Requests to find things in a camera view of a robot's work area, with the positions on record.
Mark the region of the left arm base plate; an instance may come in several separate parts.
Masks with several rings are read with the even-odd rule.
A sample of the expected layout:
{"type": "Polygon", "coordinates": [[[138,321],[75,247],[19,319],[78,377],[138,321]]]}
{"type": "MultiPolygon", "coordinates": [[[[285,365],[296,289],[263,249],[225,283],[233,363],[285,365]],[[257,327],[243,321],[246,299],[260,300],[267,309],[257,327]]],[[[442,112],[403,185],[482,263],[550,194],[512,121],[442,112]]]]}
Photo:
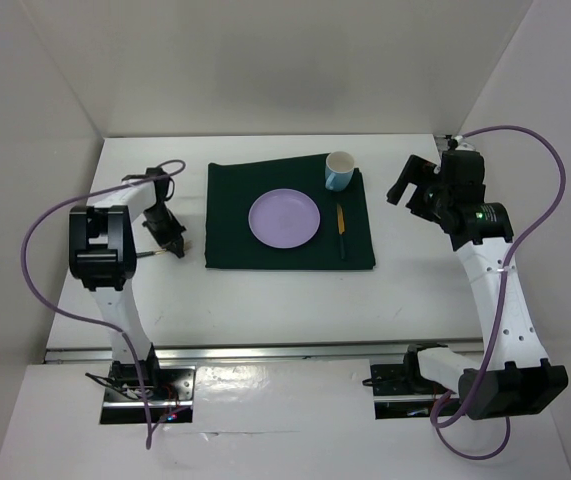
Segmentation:
{"type": "MultiPolygon", "coordinates": [[[[147,384],[152,424],[191,423],[196,380],[194,366],[159,371],[157,386],[147,384]]],[[[86,372],[85,377],[103,388],[99,423],[101,425],[145,424],[142,390],[136,379],[116,380],[86,372]]]]}

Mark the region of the blue mug white inside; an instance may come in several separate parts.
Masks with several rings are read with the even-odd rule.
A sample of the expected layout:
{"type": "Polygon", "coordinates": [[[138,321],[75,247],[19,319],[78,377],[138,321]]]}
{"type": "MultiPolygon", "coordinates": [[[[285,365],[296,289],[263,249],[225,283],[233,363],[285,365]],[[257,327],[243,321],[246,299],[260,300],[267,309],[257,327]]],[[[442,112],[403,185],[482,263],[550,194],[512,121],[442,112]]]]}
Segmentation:
{"type": "Polygon", "coordinates": [[[354,157],[344,151],[330,153],[325,161],[325,188],[332,192],[344,191],[355,170],[354,157]]]}

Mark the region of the gold fork green handle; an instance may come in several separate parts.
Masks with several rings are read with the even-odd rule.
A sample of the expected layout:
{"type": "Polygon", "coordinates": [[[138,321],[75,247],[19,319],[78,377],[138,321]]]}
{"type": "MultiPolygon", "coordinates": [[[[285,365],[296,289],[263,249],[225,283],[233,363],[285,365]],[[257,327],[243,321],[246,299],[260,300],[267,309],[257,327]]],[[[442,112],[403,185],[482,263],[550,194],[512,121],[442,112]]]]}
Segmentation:
{"type": "MultiPolygon", "coordinates": [[[[184,243],[184,252],[186,253],[187,251],[189,251],[192,248],[192,242],[191,241],[186,241],[184,243]]],[[[149,257],[153,257],[153,256],[158,256],[158,255],[162,255],[164,253],[168,253],[169,250],[167,249],[156,249],[156,250],[148,250],[148,251],[142,251],[142,252],[137,252],[136,253],[136,257],[138,259],[142,259],[142,258],[149,258],[149,257]]]]}

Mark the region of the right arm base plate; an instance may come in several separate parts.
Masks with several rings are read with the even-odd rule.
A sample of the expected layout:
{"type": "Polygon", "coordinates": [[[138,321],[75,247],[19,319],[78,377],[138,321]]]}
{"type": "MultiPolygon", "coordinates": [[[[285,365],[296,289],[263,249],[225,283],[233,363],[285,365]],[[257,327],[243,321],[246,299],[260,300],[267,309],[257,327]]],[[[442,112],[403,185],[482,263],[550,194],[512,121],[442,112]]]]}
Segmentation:
{"type": "Polygon", "coordinates": [[[377,420],[428,418],[446,389],[431,381],[412,382],[402,364],[373,364],[362,385],[371,390],[377,420]]]}

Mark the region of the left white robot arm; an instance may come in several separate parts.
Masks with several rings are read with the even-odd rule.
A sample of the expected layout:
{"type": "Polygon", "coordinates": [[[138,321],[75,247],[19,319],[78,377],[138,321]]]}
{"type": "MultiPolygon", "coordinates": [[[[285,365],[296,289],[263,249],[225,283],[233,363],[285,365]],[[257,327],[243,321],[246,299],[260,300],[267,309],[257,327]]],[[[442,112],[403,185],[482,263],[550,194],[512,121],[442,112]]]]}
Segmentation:
{"type": "Polygon", "coordinates": [[[162,164],[124,177],[122,186],[94,205],[71,209],[69,268],[112,330],[110,380],[149,399],[161,390],[163,376],[134,299],[137,250],[132,223],[142,217],[158,247],[177,258],[185,256],[186,228],[167,207],[174,180],[162,164]]]}

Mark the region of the gold knife green handle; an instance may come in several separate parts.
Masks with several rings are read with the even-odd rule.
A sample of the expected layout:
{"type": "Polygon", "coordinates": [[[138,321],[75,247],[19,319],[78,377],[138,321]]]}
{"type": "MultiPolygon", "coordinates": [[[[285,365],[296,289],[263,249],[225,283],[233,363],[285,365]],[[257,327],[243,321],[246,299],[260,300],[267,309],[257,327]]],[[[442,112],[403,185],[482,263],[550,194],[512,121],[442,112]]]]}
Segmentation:
{"type": "Polygon", "coordinates": [[[344,213],[342,206],[337,203],[336,204],[336,213],[337,213],[337,228],[338,228],[338,238],[339,238],[339,252],[340,252],[340,259],[342,261],[346,260],[346,246],[345,246],[345,222],[344,222],[344,213]]]}

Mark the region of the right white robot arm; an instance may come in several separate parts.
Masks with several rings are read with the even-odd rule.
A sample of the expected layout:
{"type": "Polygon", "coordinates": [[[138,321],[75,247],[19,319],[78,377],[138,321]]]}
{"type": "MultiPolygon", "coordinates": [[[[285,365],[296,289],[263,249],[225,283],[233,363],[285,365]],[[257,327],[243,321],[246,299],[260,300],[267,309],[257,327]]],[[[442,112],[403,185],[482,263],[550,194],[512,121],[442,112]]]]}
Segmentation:
{"type": "Polygon", "coordinates": [[[457,395],[472,420],[535,415],[569,384],[539,340],[515,263],[518,240],[506,208],[485,200],[485,163],[471,150],[447,150],[438,164],[408,158],[387,193],[392,205],[414,186],[407,208],[449,236],[472,289],[484,354],[476,363],[440,344],[409,348],[401,379],[413,392],[434,382],[457,395]]]}

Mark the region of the lilac plastic plate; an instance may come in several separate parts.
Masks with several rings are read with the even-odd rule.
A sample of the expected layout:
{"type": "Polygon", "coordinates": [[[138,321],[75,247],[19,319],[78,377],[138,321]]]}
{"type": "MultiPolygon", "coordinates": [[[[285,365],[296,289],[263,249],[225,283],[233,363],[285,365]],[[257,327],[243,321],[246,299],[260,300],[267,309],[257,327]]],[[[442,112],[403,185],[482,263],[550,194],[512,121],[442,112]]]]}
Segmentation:
{"type": "Polygon", "coordinates": [[[274,189],[258,197],[248,212],[251,233],[275,249],[293,249],[309,242],[320,228],[316,203],[294,189],[274,189]]]}

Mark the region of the dark green cloth napkin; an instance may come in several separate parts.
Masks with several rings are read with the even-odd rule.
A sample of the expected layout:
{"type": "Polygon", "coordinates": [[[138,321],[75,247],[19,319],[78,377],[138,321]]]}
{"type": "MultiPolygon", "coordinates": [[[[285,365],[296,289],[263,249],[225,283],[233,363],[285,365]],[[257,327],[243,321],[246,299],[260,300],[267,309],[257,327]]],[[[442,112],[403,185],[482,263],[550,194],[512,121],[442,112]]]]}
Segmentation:
{"type": "Polygon", "coordinates": [[[255,163],[208,165],[205,261],[209,269],[276,271],[367,271],[376,265],[363,176],[332,193],[325,184],[325,153],[255,163]],[[301,191],[317,205],[320,228],[306,244],[275,249],[259,242],[248,212],[262,194],[301,191]],[[346,260],[340,259],[336,204],[343,208],[346,260]]]}

